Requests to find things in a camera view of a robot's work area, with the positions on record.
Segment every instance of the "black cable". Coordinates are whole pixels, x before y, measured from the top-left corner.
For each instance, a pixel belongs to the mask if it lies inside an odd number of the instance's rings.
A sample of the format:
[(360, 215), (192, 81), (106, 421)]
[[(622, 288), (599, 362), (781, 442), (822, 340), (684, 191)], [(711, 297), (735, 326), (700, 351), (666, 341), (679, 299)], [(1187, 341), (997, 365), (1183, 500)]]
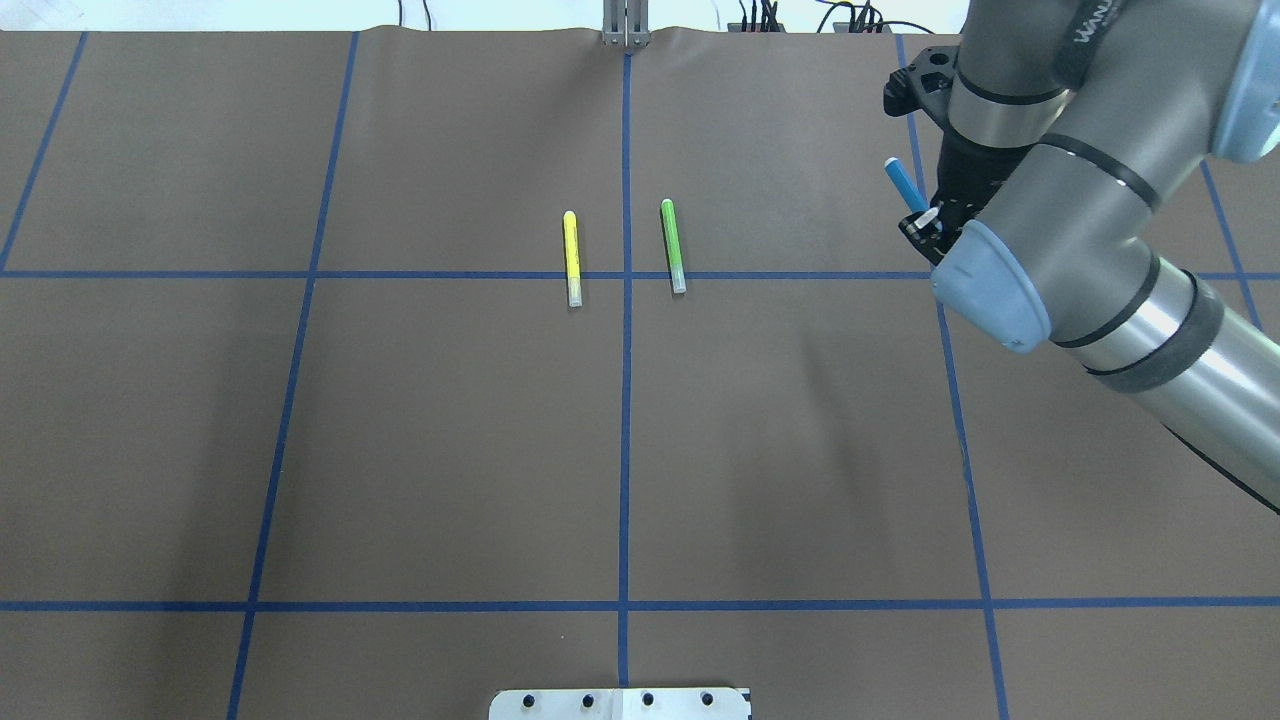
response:
[(849, 32), (863, 32), (863, 28), (867, 27), (867, 19), (870, 17), (870, 13), (872, 4), (868, 3), (863, 5), (863, 12), (858, 13), (858, 19), (849, 23)]
[(831, 14), (836, 12), (836, 8), (852, 8), (852, 6), (854, 6), (852, 3), (832, 3), (831, 8), (827, 8), (827, 14), (822, 17), (822, 22), (818, 23), (818, 29), (814, 32), (822, 32), (822, 28), (827, 27), (827, 19), (831, 18)]
[(873, 24), (872, 27), (876, 28), (874, 32), (883, 32), (884, 31), (884, 26), (906, 26), (906, 27), (914, 27), (915, 29), (923, 29), (924, 32), (927, 32), (929, 35), (937, 35), (936, 32), (933, 32), (932, 29), (929, 29), (929, 28), (927, 28), (924, 26), (918, 26), (915, 23), (909, 23), (906, 20), (883, 20), (883, 22), (878, 22), (878, 23)]

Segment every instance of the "metal bracket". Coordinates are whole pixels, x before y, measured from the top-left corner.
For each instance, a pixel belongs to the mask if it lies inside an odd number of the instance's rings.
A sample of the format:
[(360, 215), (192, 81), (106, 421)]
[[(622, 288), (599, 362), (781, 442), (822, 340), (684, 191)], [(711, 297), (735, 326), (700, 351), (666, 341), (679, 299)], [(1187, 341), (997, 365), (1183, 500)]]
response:
[(489, 703), (489, 720), (751, 720), (751, 691), (503, 691)]
[(636, 49), (649, 45), (649, 0), (604, 0), (605, 45)]

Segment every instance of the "grid line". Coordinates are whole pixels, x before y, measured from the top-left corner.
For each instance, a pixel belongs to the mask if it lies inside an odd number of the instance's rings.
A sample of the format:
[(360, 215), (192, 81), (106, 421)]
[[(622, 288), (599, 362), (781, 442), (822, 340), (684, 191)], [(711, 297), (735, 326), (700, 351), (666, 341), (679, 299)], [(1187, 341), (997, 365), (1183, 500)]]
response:
[(84, 54), (86, 42), (88, 42), (88, 32), (82, 32), (79, 41), (76, 42), (76, 53), (72, 54), (70, 65), (67, 67), (67, 76), (63, 77), (63, 86), (58, 91), (54, 110), (49, 114), (45, 135), (40, 138), (40, 147), (36, 149), (36, 158), (31, 161), (27, 183), (22, 186), (22, 196), (18, 199), (18, 206), (13, 211), (13, 222), (9, 223), (9, 233), (5, 236), (4, 247), (0, 249), (0, 270), (4, 270), (4, 266), (9, 263), (9, 252), (13, 251), (13, 243), (18, 240), (22, 215), (27, 211), (27, 201), (31, 200), (31, 192), (36, 188), (36, 177), (40, 176), (40, 167), (45, 163), (45, 152), (49, 151), (49, 143), (54, 138), (54, 129), (58, 127), (58, 118), (63, 114), (63, 105), (67, 104), (67, 94), (72, 90), (72, 79), (74, 79), (76, 68), (79, 67), (79, 59)]
[[(893, 36), (897, 44), (897, 59), (906, 67), (906, 49), (902, 36)], [(924, 181), (924, 167), (920, 160), (920, 141), (915, 128), (914, 113), (908, 113), (908, 135), (911, 138), (911, 158), (915, 164), (915, 182), (920, 192), (928, 196), (928, 183)], [(978, 571), (978, 591), (982, 593), (982, 615), (987, 629), (987, 653), (991, 657), (991, 676), (996, 692), (996, 710), (1000, 720), (1009, 720), (1009, 698), (1005, 692), (1004, 661), (1000, 657), (1000, 635), (996, 629), (996, 609), (991, 601), (991, 580), (987, 573), (987, 551), (982, 541), (982, 519), (978, 514), (978, 491), (973, 482), (973, 462), (969, 456), (969, 438), (964, 425), (964, 406), (960, 401), (960, 380), (956, 378), (955, 354), (951, 348), (951, 329), (947, 314), (941, 302), (934, 302), (938, 314), (938, 333), (942, 340), (942, 356), (947, 368), (947, 387), (951, 393), (951, 416), (955, 421), (956, 439), (960, 443), (960, 459), (964, 468), (965, 492), (969, 506), (969, 530), (973, 536), (974, 565)]]
[(1201, 160), (1201, 174), (1204, 176), (1208, 197), (1213, 201), (1213, 214), (1217, 215), (1217, 224), (1222, 228), (1222, 242), (1226, 243), (1226, 252), (1231, 256), (1231, 268), (1235, 269), (1235, 281), (1240, 283), (1240, 293), (1244, 295), (1244, 306), (1249, 310), (1249, 320), (1253, 322), (1253, 327), (1261, 331), (1262, 318), (1258, 315), (1258, 306), (1253, 302), (1253, 291), (1249, 288), (1249, 281), (1244, 275), (1244, 264), (1240, 261), (1240, 252), (1235, 247), (1235, 237), (1231, 236), (1231, 224), (1226, 220), (1222, 199), (1217, 195), (1217, 183), (1213, 182), (1213, 173), (1210, 172), (1206, 160)]
[[(1276, 282), (1280, 272), (1196, 273), (1207, 281)], [(0, 270), (0, 279), (307, 279), (308, 270)], [(317, 279), (460, 279), (460, 281), (558, 281), (564, 270), (316, 270)], [(927, 281), (922, 270), (686, 270), (685, 277), (700, 281)], [(625, 281), (622, 270), (584, 270), (582, 279)], [(634, 270), (632, 281), (671, 282), (663, 270)]]
[[(14, 213), (5, 245), (0, 249), (0, 278), (36, 278), (36, 279), (306, 279), (302, 307), (300, 310), (298, 329), (293, 356), (291, 360), (289, 378), (285, 389), (284, 406), (282, 409), (280, 427), (273, 459), (271, 475), (265, 500), (262, 527), (260, 529), (259, 546), (255, 552), (255, 565), (251, 578), (248, 600), (239, 602), (223, 601), (0, 601), (0, 612), (218, 612), (218, 614), (243, 614), (241, 643), (237, 655), (237, 667), (233, 679), (232, 698), (228, 707), (228, 717), (236, 717), (238, 701), (243, 685), (247, 665), (247, 655), (251, 644), (252, 629), (256, 615), (266, 614), (305, 614), (305, 612), (334, 612), (334, 614), (476, 614), (476, 612), (609, 612), (617, 614), (618, 619), (618, 679), (622, 687), (628, 684), (628, 621), (630, 611), (644, 612), (858, 612), (858, 611), (975, 611), (982, 610), (987, 624), (988, 650), (996, 683), (997, 706), (1002, 719), (1009, 717), (1007, 701), (1005, 698), (1004, 675), (1000, 660), (998, 638), (996, 634), (996, 610), (1066, 610), (1066, 609), (1161, 609), (1161, 607), (1198, 607), (1198, 609), (1224, 609), (1224, 607), (1280, 607), (1280, 596), (1170, 596), (1170, 597), (1079, 597), (1079, 598), (992, 598), (989, 591), (989, 578), (986, 566), (984, 548), (982, 543), (980, 523), (978, 515), (977, 493), (973, 483), (973, 471), (969, 457), (968, 441), (964, 428), (963, 406), (960, 402), (959, 382), (955, 372), (954, 354), (951, 348), (950, 329), (946, 314), (941, 305), (937, 306), (940, 333), (943, 346), (943, 356), (947, 365), (948, 387), (952, 398), (954, 420), (956, 423), (957, 439), (960, 442), (961, 457), (965, 469), (965, 482), (969, 493), (969, 512), (974, 539), (975, 561), (978, 565), (979, 598), (959, 600), (724, 600), (724, 601), (632, 601), (630, 600), (628, 566), (630, 566), (630, 400), (631, 400), (631, 343), (632, 343), (632, 283), (634, 281), (668, 281), (666, 272), (636, 272), (632, 266), (631, 254), (631, 178), (630, 178), (630, 122), (631, 122), (631, 54), (623, 56), (623, 99), (622, 99), (622, 229), (623, 229), (623, 270), (622, 272), (585, 272), (586, 279), (621, 281), (623, 282), (623, 363), (622, 363), (622, 416), (621, 416), (621, 457), (620, 457), (620, 547), (618, 547), (618, 600), (617, 601), (351, 601), (351, 602), (261, 602), (259, 592), (265, 565), (266, 543), (270, 536), (271, 515), (274, 510), (275, 492), (278, 489), (280, 471), (283, 466), (283, 454), (288, 433), (289, 418), (292, 415), (292, 402), (296, 392), (297, 375), (301, 364), (301, 354), (305, 343), (306, 324), (310, 314), (311, 299), (317, 279), (526, 279), (526, 281), (563, 281), (563, 272), (522, 272), (522, 270), (320, 270), (319, 260), (326, 222), (329, 199), (333, 190), (334, 172), (337, 167), (338, 150), (342, 138), (342, 128), (346, 117), (347, 99), (352, 82), (352, 73), (356, 61), (356, 49), (358, 32), (352, 33), (348, 49), (346, 76), (343, 81), (342, 96), (339, 100), (338, 118), (334, 128), (333, 145), (330, 147), (329, 167), (326, 170), (325, 187), (321, 196), (320, 211), (316, 220), (316, 234), (312, 245), (310, 266), (306, 270), (5, 270), (9, 254), (19, 231), (22, 214), (27, 201), (33, 192), (35, 183), (51, 142), (55, 127), (69, 92), (73, 77), (79, 64), (88, 33), (81, 33), (72, 63), (67, 70), (54, 105), (50, 120), (46, 126), (41, 145), (37, 150), (31, 172), (28, 174), (22, 197)], [(905, 50), (902, 38), (896, 37), (899, 59), (905, 64)], [(925, 187), (922, 165), (920, 143), (916, 133), (915, 118), (908, 115), (911, 151), (916, 179), (922, 191)], [(1280, 273), (1245, 273), (1236, 251), (1229, 222), (1222, 209), (1212, 174), (1207, 164), (1202, 163), (1202, 173), (1213, 201), (1215, 211), (1224, 233), (1228, 251), (1231, 256), (1233, 273), (1203, 273), (1206, 279), (1238, 281), (1249, 307), (1251, 316), (1256, 325), (1261, 325), (1257, 309), (1249, 291), (1249, 281), (1280, 281)], [(705, 281), (923, 281), (929, 277), (927, 272), (737, 272), (737, 270), (704, 270), (690, 272), (691, 279)]]
[(622, 56), (622, 421), (618, 469), (618, 687), (631, 682), (627, 602), (631, 600), (631, 53)]
[(250, 579), (248, 607), (244, 610), (244, 623), (241, 628), (239, 650), (236, 656), (236, 671), (232, 676), (230, 700), (227, 703), (227, 719), (234, 720), (239, 712), (241, 691), (244, 687), (244, 669), (248, 665), (248, 650), (253, 638), (253, 621), (259, 592), (262, 587), (262, 568), (266, 564), (266, 546), (271, 537), (271, 519), (275, 512), (276, 491), (280, 487), (280, 470), (284, 466), (284, 448), (289, 437), (289, 420), (293, 416), (293, 398), (298, 387), (298, 369), (302, 364), (302, 350), (307, 338), (307, 320), (311, 315), (311, 299), (315, 296), (316, 272), (320, 266), (320, 251), (324, 246), (324, 231), (329, 214), (329, 196), (333, 193), (333, 177), (338, 168), (338, 151), (342, 147), (342, 128), (347, 118), (347, 97), (351, 92), (351, 76), (356, 67), (356, 50), (360, 47), (360, 32), (351, 33), (347, 49), (347, 69), (342, 81), (342, 95), (338, 99), (338, 118), (333, 126), (333, 142), (329, 147), (329, 165), (325, 170), (324, 191), (320, 195), (320, 209), (316, 213), (315, 240), (311, 243), (311, 265), (307, 268), (307, 286), (302, 293), (302, 309), (298, 311), (298, 331), (293, 341), (293, 356), (289, 360), (289, 378), (284, 388), (284, 402), (280, 410), (280, 427), (275, 439), (275, 456), (271, 460), (271, 474), (266, 486), (266, 500), (262, 507), (262, 524), (259, 530), (257, 548), (253, 553), (253, 574)]
[[(864, 598), (864, 600), (628, 600), (635, 612), (879, 612), (974, 611), (978, 598)], [(1161, 607), (1275, 607), (1280, 596), (1116, 596), (1007, 597), (989, 601), (996, 610), (1107, 610)], [(493, 612), (609, 612), (623, 603), (612, 600), (513, 601), (132, 601), (132, 600), (5, 600), (0, 612), (221, 612), (242, 614), (493, 614)]]

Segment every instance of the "black band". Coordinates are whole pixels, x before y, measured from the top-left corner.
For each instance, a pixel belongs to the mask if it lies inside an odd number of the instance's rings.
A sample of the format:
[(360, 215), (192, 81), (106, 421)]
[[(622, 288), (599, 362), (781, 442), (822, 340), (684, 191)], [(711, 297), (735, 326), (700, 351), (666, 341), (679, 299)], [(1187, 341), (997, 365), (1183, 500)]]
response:
[(1055, 87), (1053, 90), (1050, 90), (1047, 92), (1041, 92), (1039, 95), (1001, 95), (998, 92), (992, 92), (989, 90), (983, 90), (982, 87), (978, 87), (978, 85), (975, 85), (972, 79), (964, 77), (964, 73), (960, 72), (960, 68), (956, 68), (956, 77), (960, 78), (960, 85), (969, 88), (969, 92), (973, 92), (974, 95), (982, 97), (983, 100), (1000, 102), (1001, 105), (1039, 105), (1041, 102), (1048, 102), (1050, 100), (1066, 92), (1065, 88)]
[(1138, 173), (1133, 172), (1129, 165), (1125, 165), (1120, 160), (1116, 160), (1111, 155), (1098, 150), (1097, 147), (1075, 140), (1074, 137), (1068, 137), (1065, 135), (1059, 135), (1056, 132), (1044, 133), (1041, 137), (1039, 145), (1048, 145), (1050, 147), (1057, 147), (1059, 150), (1066, 150), (1071, 155), (1076, 155), (1089, 163), (1097, 165), (1103, 173), (1116, 178), (1125, 187), (1132, 190), (1143, 202), (1155, 211), (1160, 208), (1160, 193), (1156, 188), (1142, 178)]
[(1235, 487), (1243, 489), (1249, 497), (1252, 497), (1253, 500), (1257, 500), (1258, 502), (1261, 502), (1263, 506), (1266, 506), (1267, 509), (1270, 509), (1276, 515), (1280, 515), (1280, 507), (1276, 507), (1274, 502), (1271, 502), (1270, 500), (1262, 497), (1262, 495), (1258, 491), (1256, 491), (1256, 489), (1251, 488), (1249, 486), (1244, 484), (1244, 482), (1242, 482), (1240, 478), (1236, 478), (1235, 475), (1233, 475), (1230, 470), (1228, 470), (1226, 468), (1224, 468), (1224, 466), (1219, 465), (1217, 462), (1215, 462), (1212, 457), (1210, 457), (1208, 455), (1204, 455), (1203, 452), (1201, 452), (1199, 448), (1196, 447), (1194, 445), (1187, 442), (1187, 438), (1184, 438), (1183, 436), (1180, 436), (1178, 433), (1174, 433), (1172, 428), (1170, 428), (1169, 425), (1165, 425), (1165, 428), (1170, 433), (1172, 433), (1174, 437), (1178, 438), (1183, 445), (1185, 445), (1187, 450), (1190, 450), (1192, 452), (1194, 452), (1196, 456), (1199, 457), (1201, 460), (1203, 460), (1204, 462), (1207, 462), (1210, 468), (1213, 468), (1215, 470), (1217, 470), (1219, 473), (1221, 473), (1224, 478), (1231, 480), (1231, 484), (1234, 484)]
[(1102, 38), (1115, 26), (1124, 0), (1085, 0), (1071, 17), (1053, 54), (1053, 79), (1079, 90), (1098, 54)]
[(1152, 252), (1151, 266), (1147, 268), (1147, 278), (1142, 281), (1142, 287), (1138, 288), (1138, 292), (1133, 296), (1133, 300), (1130, 300), (1129, 304), (1124, 306), (1124, 310), (1117, 313), (1115, 318), (1111, 318), (1107, 322), (1107, 324), (1093, 331), (1092, 333), (1082, 338), (1071, 340), (1068, 342), (1057, 342), (1055, 345), (1070, 350), (1073, 347), (1084, 347), (1085, 345), (1093, 345), (1094, 342), (1111, 334), (1112, 331), (1128, 323), (1129, 318), (1133, 318), (1133, 314), (1138, 311), (1138, 307), (1142, 307), (1142, 304), (1146, 302), (1148, 297), (1151, 297), (1151, 291), (1155, 290), (1156, 281), (1158, 278), (1160, 278), (1160, 256)]
[(1178, 331), (1155, 352), (1119, 370), (1094, 370), (1089, 374), (1108, 388), (1134, 395), (1155, 389), (1185, 373), (1213, 345), (1222, 329), (1226, 307), (1208, 284), (1187, 273), (1192, 281), (1192, 306)]

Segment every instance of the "blue marker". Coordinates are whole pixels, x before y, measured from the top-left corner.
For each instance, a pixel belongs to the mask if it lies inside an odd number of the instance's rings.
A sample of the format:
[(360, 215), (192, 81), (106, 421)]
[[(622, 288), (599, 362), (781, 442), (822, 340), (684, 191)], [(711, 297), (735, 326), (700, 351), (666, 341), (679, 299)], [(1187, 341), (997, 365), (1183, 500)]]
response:
[(897, 158), (890, 158), (884, 160), (884, 172), (888, 173), (888, 179), (893, 181), (893, 186), (897, 187), (899, 195), (906, 201), (906, 206), (911, 209), (913, 213), (923, 213), (929, 209), (929, 204), (924, 201), (924, 196), (916, 190), (915, 183), (911, 178), (906, 177), (906, 168), (902, 167), (902, 161)]

